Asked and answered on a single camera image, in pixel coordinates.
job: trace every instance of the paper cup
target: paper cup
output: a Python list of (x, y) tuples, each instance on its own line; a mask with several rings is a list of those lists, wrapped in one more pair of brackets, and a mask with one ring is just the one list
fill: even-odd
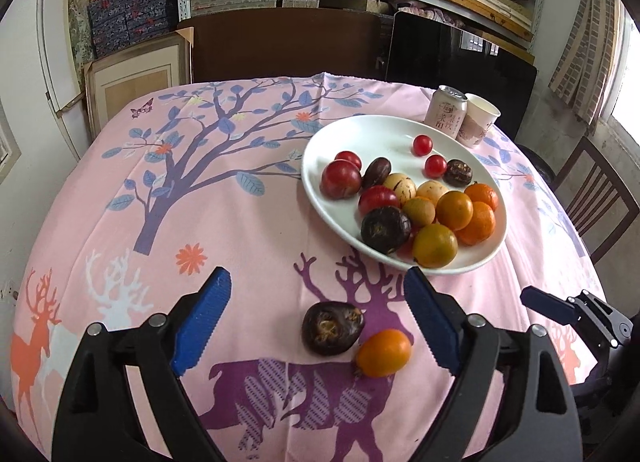
[(466, 116), (462, 121), (456, 141), (467, 148), (476, 148), (494, 121), (500, 117), (500, 111), (495, 105), (475, 94), (465, 94), (465, 96), (468, 100)]

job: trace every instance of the white can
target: white can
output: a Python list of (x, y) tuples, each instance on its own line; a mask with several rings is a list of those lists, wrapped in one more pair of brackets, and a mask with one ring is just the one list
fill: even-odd
[(466, 116), (458, 132), (457, 141), (467, 148), (476, 148), (484, 139), (500, 111), (495, 105), (475, 94), (466, 94)]
[(465, 114), (466, 96), (460, 90), (440, 85), (431, 97), (424, 124), (455, 139)]

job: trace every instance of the oval plate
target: oval plate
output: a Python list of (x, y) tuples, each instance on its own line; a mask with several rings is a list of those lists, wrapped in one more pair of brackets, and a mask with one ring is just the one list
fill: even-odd
[(471, 166), (473, 181), (491, 186), (500, 200), (500, 207), (495, 212), (495, 232), (489, 239), (472, 247), (461, 245), (456, 257), (445, 267), (422, 270), (428, 275), (459, 275), (477, 269), (491, 260), (504, 242), (507, 232), (504, 199), (494, 178), (468, 149), (423, 123), (392, 116), (363, 115), (339, 119), (325, 126), (311, 138), (302, 157), (302, 182), (307, 197), (329, 227), (356, 249), (404, 271), (414, 267), (417, 265), (414, 262), (405, 262), (394, 254), (383, 255), (361, 242), (359, 197), (330, 200), (320, 192), (320, 179), (324, 167), (334, 160), (337, 153), (350, 150), (362, 160), (363, 174), (374, 159), (386, 157), (391, 161), (392, 173), (405, 173), (414, 180), (416, 186), (420, 186), (429, 180), (423, 170), (426, 157), (416, 157), (412, 152), (414, 138), (420, 134), (428, 135), (433, 140), (431, 153), (439, 153), (447, 161), (460, 159)]

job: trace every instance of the butterfly print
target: butterfly print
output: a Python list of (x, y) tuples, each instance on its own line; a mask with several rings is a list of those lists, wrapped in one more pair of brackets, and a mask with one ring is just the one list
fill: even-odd
[(145, 104), (142, 105), (142, 107), (140, 108), (132, 108), (131, 109), (131, 118), (132, 119), (137, 119), (140, 114), (146, 114), (147, 112), (151, 112), (151, 108), (152, 108), (152, 104), (154, 102), (154, 99), (151, 98), (149, 101), (147, 101)]

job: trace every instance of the dark purple fruit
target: dark purple fruit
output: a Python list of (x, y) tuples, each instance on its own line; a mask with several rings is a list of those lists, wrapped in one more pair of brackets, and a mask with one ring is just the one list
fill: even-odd
[(364, 328), (364, 314), (351, 303), (321, 301), (306, 311), (302, 340), (321, 356), (337, 356), (356, 343)]
[(362, 188), (367, 189), (385, 182), (391, 173), (391, 162), (386, 157), (379, 157), (367, 167), (362, 178)]
[(360, 234), (367, 246), (388, 255), (401, 248), (409, 239), (411, 221), (396, 207), (379, 207), (364, 216)]
[(444, 172), (443, 181), (453, 187), (465, 187), (471, 184), (473, 176), (471, 166), (460, 159), (452, 159), (447, 163), (447, 171)]

